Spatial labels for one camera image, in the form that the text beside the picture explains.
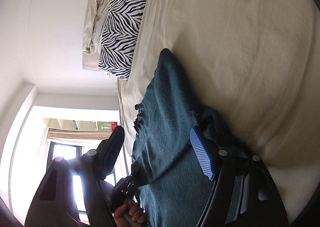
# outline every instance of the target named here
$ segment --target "window frame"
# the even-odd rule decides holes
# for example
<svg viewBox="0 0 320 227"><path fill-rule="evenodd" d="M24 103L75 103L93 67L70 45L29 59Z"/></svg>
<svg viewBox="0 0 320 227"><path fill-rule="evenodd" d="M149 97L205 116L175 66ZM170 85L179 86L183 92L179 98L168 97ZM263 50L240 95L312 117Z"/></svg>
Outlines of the window frame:
<svg viewBox="0 0 320 227"><path fill-rule="evenodd" d="M61 145L61 146L69 146L69 147L76 147L76 158L79 158L82 156L82 146L77 146L77 145L69 145L69 144L62 144L58 142L51 141L50 142L50 147L49 147L49 153L48 153L48 158L47 158L47 169L51 166L51 163L53 162L53 151L54 151L54 146L55 145Z"/></svg>

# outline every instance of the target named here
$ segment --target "mattress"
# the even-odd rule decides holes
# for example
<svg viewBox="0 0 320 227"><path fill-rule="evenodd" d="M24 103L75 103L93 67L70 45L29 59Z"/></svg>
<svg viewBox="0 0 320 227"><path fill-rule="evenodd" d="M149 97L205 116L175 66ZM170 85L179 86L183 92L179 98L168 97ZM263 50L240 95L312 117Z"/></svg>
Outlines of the mattress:
<svg viewBox="0 0 320 227"><path fill-rule="evenodd" d="M289 221L320 181L320 12L313 0L147 0L118 93L129 154L134 105L160 51L184 67L201 103L260 155Z"/></svg>

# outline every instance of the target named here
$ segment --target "beige curtain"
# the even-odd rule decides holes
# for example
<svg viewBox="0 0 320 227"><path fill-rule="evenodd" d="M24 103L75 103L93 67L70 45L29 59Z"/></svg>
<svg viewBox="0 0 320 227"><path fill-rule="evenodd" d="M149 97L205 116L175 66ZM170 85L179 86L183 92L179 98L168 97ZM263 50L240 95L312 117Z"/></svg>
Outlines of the beige curtain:
<svg viewBox="0 0 320 227"><path fill-rule="evenodd" d="M78 139L78 140L103 140L108 139L111 132L105 131L78 131L49 129L47 139Z"/></svg>
<svg viewBox="0 0 320 227"><path fill-rule="evenodd" d="M100 141L108 139L112 132L105 131L78 131L78 130L59 130L49 129L47 134L48 141L57 143L87 146L98 145Z"/></svg>

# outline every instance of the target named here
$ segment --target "pillow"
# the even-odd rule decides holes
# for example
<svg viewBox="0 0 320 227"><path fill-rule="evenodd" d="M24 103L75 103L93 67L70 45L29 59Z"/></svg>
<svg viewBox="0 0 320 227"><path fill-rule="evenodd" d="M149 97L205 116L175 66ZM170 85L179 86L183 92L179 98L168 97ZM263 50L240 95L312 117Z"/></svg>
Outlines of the pillow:
<svg viewBox="0 0 320 227"><path fill-rule="evenodd" d="M127 80L147 0L111 0L101 33L99 68Z"/></svg>

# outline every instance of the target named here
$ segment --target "white blanket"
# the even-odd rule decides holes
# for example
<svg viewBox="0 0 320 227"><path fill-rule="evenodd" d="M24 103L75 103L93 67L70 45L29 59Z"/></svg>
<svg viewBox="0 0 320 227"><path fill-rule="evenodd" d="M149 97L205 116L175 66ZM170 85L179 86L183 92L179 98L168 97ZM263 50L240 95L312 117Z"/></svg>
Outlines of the white blanket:
<svg viewBox="0 0 320 227"><path fill-rule="evenodd" d="M169 48L199 100L260 155L289 220L320 181L320 13L313 0L148 0L127 82L118 81L125 144Z"/></svg>
<svg viewBox="0 0 320 227"><path fill-rule="evenodd" d="M98 52L103 24L108 15L111 0L91 0L84 27L82 51L91 55Z"/></svg>

